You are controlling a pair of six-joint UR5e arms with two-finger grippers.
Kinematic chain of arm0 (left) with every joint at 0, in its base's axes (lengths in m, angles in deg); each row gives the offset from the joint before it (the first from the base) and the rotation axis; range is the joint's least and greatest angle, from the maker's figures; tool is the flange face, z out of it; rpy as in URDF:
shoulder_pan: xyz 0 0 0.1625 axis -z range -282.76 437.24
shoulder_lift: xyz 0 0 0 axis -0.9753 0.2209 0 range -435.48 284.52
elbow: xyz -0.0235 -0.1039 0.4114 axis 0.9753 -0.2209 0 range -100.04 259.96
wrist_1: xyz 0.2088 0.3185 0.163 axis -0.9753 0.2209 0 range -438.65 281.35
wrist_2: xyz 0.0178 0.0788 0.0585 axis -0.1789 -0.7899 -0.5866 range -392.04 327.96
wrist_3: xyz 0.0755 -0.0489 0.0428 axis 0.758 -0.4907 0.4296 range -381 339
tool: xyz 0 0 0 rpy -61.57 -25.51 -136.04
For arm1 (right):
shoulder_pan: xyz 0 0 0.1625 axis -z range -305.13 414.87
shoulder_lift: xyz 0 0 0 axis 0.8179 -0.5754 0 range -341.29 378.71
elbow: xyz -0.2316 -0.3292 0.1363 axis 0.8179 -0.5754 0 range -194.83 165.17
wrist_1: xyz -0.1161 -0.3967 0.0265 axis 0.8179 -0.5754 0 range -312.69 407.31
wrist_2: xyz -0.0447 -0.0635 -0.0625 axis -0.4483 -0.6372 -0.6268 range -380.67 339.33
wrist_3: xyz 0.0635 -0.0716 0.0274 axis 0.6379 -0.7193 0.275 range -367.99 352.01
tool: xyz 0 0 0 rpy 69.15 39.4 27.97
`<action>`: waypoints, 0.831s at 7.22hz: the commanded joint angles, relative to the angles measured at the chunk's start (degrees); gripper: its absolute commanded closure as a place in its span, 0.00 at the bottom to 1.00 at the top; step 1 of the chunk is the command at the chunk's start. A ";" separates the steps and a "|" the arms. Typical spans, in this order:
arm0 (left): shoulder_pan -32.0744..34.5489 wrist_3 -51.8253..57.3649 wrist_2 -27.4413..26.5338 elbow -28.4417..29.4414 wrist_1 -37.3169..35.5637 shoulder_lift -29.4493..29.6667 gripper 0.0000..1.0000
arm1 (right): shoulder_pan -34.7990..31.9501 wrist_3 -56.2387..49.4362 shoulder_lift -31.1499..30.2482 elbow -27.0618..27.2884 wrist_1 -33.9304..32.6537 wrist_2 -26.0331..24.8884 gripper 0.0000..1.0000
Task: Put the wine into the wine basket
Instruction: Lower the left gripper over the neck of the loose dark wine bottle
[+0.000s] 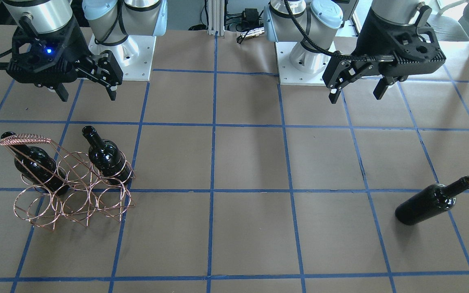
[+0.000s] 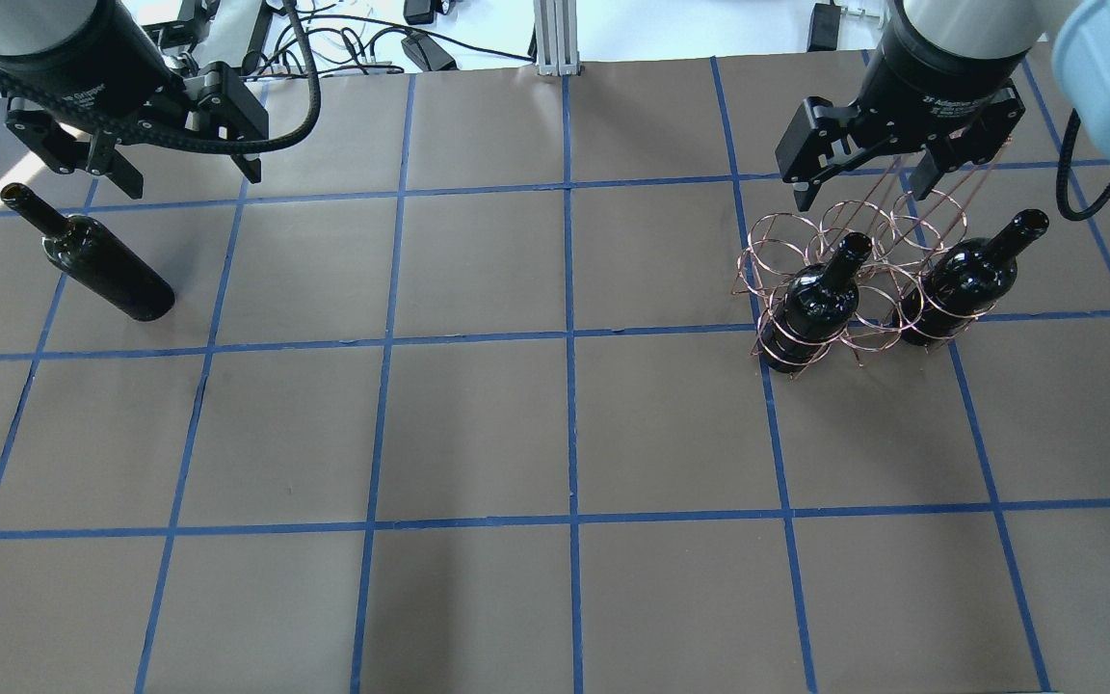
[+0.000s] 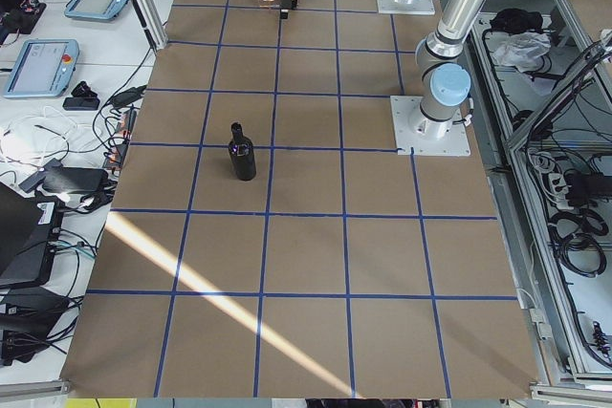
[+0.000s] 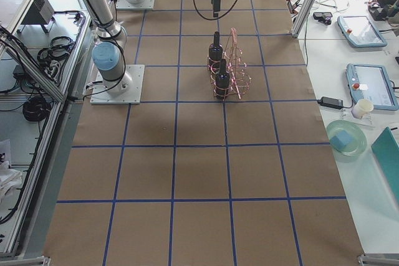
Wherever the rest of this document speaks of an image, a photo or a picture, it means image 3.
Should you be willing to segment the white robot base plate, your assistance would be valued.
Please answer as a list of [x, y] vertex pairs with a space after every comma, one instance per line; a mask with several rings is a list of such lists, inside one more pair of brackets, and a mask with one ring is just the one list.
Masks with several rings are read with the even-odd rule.
[[418, 96], [392, 96], [391, 116], [398, 155], [468, 157], [470, 144], [459, 107], [442, 122], [427, 118]]

